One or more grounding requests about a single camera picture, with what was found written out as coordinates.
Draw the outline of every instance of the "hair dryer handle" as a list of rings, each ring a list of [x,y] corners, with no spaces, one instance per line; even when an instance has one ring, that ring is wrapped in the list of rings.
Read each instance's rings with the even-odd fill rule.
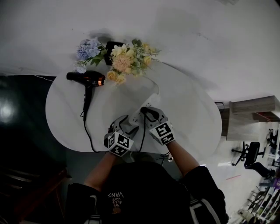
[[[87,113],[89,109],[89,105],[91,104],[93,86],[87,86],[86,92],[84,94],[84,121],[87,119]]]

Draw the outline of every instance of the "white tabletop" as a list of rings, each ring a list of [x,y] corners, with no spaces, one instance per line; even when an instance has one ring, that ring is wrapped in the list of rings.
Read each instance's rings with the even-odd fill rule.
[[[106,74],[109,67],[104,63],[94,70]],[[46,100],[46,117],[54,137],[65,147],[92,152],[90,141],[84,130],[83,85],[59,75],[51,85]],[[221,137],[222,121],[219,110],[202,87],[180,71],[160,62],[153,62],[147,77],[160,87],[161,100],[158,108],[173,124],[175,138],[194,158],[202,160],[217,148]],[[132,115],[158,87],[150,80],[128,76],[121,86],[107,81],[95,88],[95,93],[87,114],[87,129],[97,151],[106,151],[103,145],[108,127],[121,115]],[[140,147],[143,128],[134,137],[136,148]],[[166,153],[146,132],[143,152]]]

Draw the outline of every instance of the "black t-shirt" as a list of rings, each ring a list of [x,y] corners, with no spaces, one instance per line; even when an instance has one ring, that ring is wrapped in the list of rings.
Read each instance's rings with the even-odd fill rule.
[[[206,167],[193,169],[178,182],[162,166],[152,162],[114,166],[102,192],[86,186],[79,186],[71,193],[68,190],[66,213],[71,216],[68,218],[69,223],[75,221],[79,224],[78,220],[81,220],[80,223],[83,224],[88,219],[84,216],[93,212],[89,207],[94,207],[94,202],[88,201],[88,198],[96,195],[97,211],[104,224],[192,223],[189,193],[196,199],[206,199],[214,208],[221,224],[227,222],[224,195]],[[203,218],[203,215],[198,216],[200,223],[212,223],[211,219]]]

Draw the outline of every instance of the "black vase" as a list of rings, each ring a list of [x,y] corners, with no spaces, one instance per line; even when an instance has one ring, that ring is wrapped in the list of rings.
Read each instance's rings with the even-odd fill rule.
[[[123,43],[120,42],[114,42],[114,41],[108,41],[106,45],[107,54],[104,55],[104,60],[106,62],[106,65],[112,65],[112,61],[110,59],[112,50],[114,49],[114,46],[117,45],[118,47],[121,47]]]

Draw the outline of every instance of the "dark floor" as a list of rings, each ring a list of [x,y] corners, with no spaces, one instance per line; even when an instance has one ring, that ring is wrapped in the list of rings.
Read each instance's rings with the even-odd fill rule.
[[[104,153],[76,152],[54,138],[45,113],[51,84],[51,81],[35,76],[0,76],[0,162],[13,163],[26,170],[52,163],[67,166],[72,179],[63,184],[62,197],[65,200],[68,184],[83,183]],[[180,178],[174,162],[166,161],[164,167],[173,178]]]

